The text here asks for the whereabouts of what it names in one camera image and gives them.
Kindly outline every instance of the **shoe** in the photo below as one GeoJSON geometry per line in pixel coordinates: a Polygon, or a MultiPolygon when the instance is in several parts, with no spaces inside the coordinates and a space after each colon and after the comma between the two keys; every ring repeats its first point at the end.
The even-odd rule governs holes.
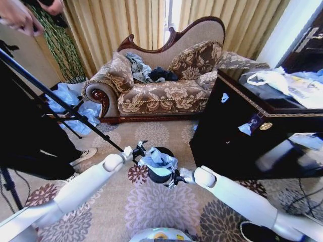
{"type": "Polygon", "coordinates": [[[269,228],[258,226],[250,221],[240,223],[240,232],[248,242],[288,242],[269,228]]]}
{"type": "Polygon", "coordinates": [[[83,160],[87,160],[91,157],[93,157],[96,154],[97,149],[96,148],[89,148],[88,150],[83,150],[81,157],[72,161],[70,163],[71,166],[75,166],[77,164],[79,164],[80,162],[82,162],[83,160]]]}

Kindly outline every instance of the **human hand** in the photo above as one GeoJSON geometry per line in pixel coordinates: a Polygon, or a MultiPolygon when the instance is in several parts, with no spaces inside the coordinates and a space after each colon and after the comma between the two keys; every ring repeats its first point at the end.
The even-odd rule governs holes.
{"type": "Polygon", "coordinates": [[[63,12],[63,9],[64,9],[63,0],[54,0],[50,6],[46,6],[45,4],[42,4],[39,0],[37,1],[39,2],[40,6],[50,15],[55,16],[63,12]]]}
{"type": "Polygon", "coordinates": [[[28,36],[38,36],[44,32],[41,23],[19,0],[0,0],[0,16],[0,23],[28,36]]]}

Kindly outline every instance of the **white plastic bag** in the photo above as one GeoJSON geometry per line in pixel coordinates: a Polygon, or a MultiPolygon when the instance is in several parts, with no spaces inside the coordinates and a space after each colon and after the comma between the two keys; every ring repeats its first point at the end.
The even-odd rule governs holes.
{"type": "Polygon", "coordinates": [[[149,151],[145,152],[145,156],[140,159],[138,165],[146,165],[156,175],[166,176],[172,174],[177,169],[177,159],[168,154],[161,153],[152,147],[149,151]]]}
{"type": "MultiPolygon", "coordinates": [[[[77,92],[69,89],[66,83],[58,83],[58,89],[53,91],[53,93],[56,94],[56,96],[58,96],[62,101],[64,101],[68,105],[77,105],[80,102],[77,98],[77,92]]],[[[47,94],[46,97],[49,99],[49,107],[54,112],[63,112],[65,110],[47,94]]]]}
{"type": "MultiPolygon", "coordinates": [[[[96,126],[100,123],[100,121],[96,118],[99,116],[100,109],[101,104],[92,101],[86,101],[80,106],[78,113],[80,115],[85,115],[88,118],[88,121],[92,125],[96,126]]],[[[91,129],[79,120],[70,120],[65,122],[79,134],[88,135],[91,132],[91,129]]]]}

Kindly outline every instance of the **floral upholstered sofa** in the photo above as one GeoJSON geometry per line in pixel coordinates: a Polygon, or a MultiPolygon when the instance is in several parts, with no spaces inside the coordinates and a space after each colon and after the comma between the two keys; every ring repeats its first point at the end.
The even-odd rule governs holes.
{"type": "Polygon", "coordinates": [[[83,95],[102,104],[101,121],[175,120],[203,112],[217,78],[218,68],[266,68],[233,52],[222,51],[225,28],[216,17],[196,20],[182,32],[170,29],[168,42],[158,50],[145,50],[130,35],[110,62],[85,83],[83,95]],[[155,68],[178,76],[178,81],[135,83],[128,52],[155,68]]]}

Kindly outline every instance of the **beige curtain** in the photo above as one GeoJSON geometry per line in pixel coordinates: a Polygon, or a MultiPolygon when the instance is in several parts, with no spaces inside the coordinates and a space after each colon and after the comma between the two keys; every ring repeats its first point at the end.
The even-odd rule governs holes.
{"type": "Polygon", "coordinates": [[[65,16],[88,77],[129,35],[145,49],[163,45],[165,0],[65,0],[65,16]]]}
{"type": "Polygon", "coordinates": [[[255,59],[289,0],[182,0],[179,30],[203,16],[226,27],[224,49],[255,59]]]}

